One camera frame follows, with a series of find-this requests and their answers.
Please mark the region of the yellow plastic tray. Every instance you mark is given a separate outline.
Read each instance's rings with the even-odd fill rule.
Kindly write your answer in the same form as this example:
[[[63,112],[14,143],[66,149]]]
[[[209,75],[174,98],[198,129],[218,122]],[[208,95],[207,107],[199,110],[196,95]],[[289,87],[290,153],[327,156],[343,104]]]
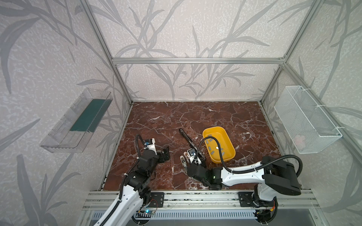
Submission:
[[[226,130],[224,128],[222,128],[220,126],[207,128],[207,129],[205,129],[203,131],[203,138],[206,138],[206,137],[207,137],[207,139],[212,138],[212,139],[214,139],[216,141],[216,143],[217,143],[217,145],[219,147],[219,150],[218,150],[219,155],[222,156],[222,159],[223,159],[224,162],[230,161],[235,157],[235,155],[236,155],[235,148],[234,148],[234,146],[233,146],[233,144],[232,144],[232,142],[231,142],[231,140],[230,140],[230,138],[229,138],[229,136],[228,136],[228,134],[227,134],[227,132],[226,132]],[[219,138],[219,137],[224,139],[223,144],[225,145],[224,146],[225,155],[222,155],[220,144],[219,144],[219,142],[217,140],[217,138]],[[211,158],[211,161],[213,163],[222,163],[220,157],[214,158],[214,157],[210,156],[210,158]]]

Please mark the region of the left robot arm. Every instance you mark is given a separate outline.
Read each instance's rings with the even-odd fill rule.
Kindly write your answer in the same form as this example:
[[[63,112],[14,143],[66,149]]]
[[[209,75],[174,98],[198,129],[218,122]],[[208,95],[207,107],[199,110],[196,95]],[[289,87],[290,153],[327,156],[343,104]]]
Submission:
[[[169,147],[158,152],[154,144],[146,146],[143,151],[137,148],[138,159],[125,174],[118,197],[112,202],[96,226],[125,226],[132,219],[142,225],[134,215],[151,202],[151,190],[148,187],[151,175],[155,172],[160,159],[170,159]]]

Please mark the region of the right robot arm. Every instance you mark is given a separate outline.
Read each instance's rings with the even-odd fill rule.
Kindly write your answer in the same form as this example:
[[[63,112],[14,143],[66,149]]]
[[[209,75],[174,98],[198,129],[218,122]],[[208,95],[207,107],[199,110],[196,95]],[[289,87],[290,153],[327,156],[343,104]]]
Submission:
[[[207,169],[193,161],[187,167],[187,175],[211,190],[221,190],[238,184],[255,184],[250,204],[266,207],[276,204],[277,194],[301,195],[298,177],[303,169],[302,160],[296,155],[284,155],[279,158],[263,157],[262,161],[252,165],[228,168],[225,165]]]

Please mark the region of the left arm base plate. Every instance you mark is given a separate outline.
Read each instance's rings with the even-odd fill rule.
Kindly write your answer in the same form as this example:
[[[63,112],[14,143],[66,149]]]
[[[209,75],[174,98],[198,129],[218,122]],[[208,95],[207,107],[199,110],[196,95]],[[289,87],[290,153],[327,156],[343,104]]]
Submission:
[[[165,193],[164,192],[151,192],[146,197],[146,207],[148,208],[162,208],[164,205]]]

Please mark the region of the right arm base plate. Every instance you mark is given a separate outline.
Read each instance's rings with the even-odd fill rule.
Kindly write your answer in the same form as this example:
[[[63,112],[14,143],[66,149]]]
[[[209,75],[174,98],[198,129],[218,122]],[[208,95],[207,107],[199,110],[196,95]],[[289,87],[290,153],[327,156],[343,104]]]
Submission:
[[[255,200],[254,192],[238,192],[238,199],[241,207],[260,207],[258,201]]]

